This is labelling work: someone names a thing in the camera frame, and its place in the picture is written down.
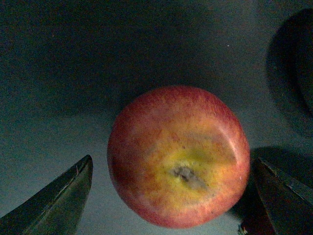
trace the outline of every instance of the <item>apple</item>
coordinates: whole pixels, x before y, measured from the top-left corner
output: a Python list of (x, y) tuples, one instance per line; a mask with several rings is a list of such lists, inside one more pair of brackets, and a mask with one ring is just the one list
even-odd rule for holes
[(241, 198), (250, 150), (224, 103), (203, 89), (177, 85), (149, 91), (122, 110), (107, 161), (118, 195), (140, 217), (191, 228)]

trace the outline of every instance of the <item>dark background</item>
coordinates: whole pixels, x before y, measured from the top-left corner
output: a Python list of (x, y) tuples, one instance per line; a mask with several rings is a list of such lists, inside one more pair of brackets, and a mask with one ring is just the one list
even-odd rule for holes
[[(312, 7), (309, 2), (4, 1), (0, 216), (90, 154), (93, 185), (78, 234), (177, 234), (129, 210), (106, 166), (116, 114), (162, 85), (193, 85), (217, 95), (240, 119), (253, 157), (259, 147), (278, 146), (310, 159), (309, 124), (290, 123), (267, 73), (273, 37), (289, 17)], [(290, 155), (273, 155), (294, 163)], [(236, 234), (246, 201), (179, 233)]]

